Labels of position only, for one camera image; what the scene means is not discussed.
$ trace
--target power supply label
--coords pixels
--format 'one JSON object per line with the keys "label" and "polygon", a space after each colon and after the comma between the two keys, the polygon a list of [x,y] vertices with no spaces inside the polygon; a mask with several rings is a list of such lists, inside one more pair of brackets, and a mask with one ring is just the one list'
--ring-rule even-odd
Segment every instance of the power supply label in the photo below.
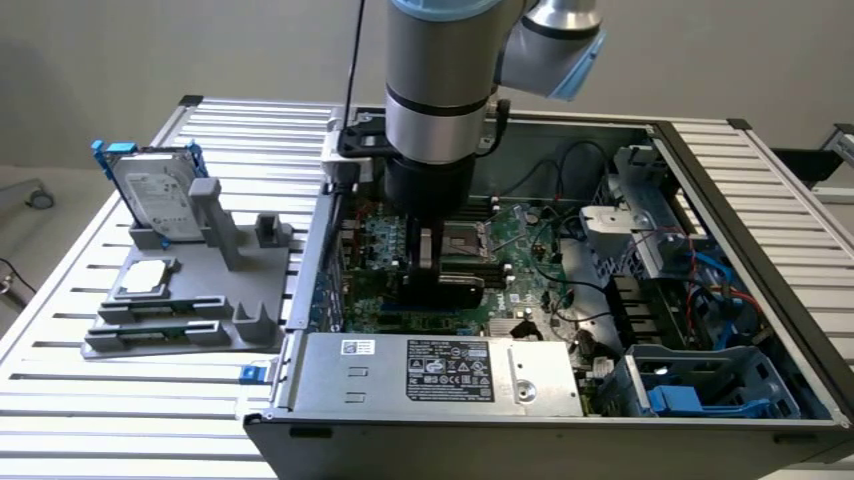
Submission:
{"label": "power supply label", "polygon": [[408,340],[405,396],[414,402],[493,402],[489,344]]}

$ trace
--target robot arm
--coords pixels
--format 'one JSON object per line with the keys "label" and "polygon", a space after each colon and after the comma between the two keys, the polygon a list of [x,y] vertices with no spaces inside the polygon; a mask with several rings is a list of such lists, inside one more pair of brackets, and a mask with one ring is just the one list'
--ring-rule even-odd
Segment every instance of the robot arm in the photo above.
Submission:
{"label": "robot arm", "polygon": [[595,0],[389,1],[385,134],[400,156],[385,193],[408,214],[440,219],[465,202],[499,84],[571,100],[599,23]]}

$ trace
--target white sticker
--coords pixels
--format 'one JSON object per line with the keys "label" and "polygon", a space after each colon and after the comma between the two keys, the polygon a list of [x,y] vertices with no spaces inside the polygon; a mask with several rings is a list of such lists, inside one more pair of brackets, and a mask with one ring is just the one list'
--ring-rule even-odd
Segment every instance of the white sticker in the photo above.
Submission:
{"label": "white sticker", "polygon": [[173,241],[198,240],[201,230],[181,182],[165,173],[129,173],[124,179],[153,231]]}
{"label": "white sticker", "polygon": [[341,355],[373,355],[373,340],[342,340]]}

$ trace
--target floor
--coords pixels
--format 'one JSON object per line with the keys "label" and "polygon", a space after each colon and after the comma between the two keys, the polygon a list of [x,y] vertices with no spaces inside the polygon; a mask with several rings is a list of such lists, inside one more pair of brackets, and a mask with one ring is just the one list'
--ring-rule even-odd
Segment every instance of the floor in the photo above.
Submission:
{"label": "floor", "polygon": [[[0,188],[33,177],[45,183],[55,204],[47,210],[33,210],[21,200],[0,210],[0,257],[38,288],[113,188],[98,170],[0,166]],[[0,304],[0,336],[15,317]]]}

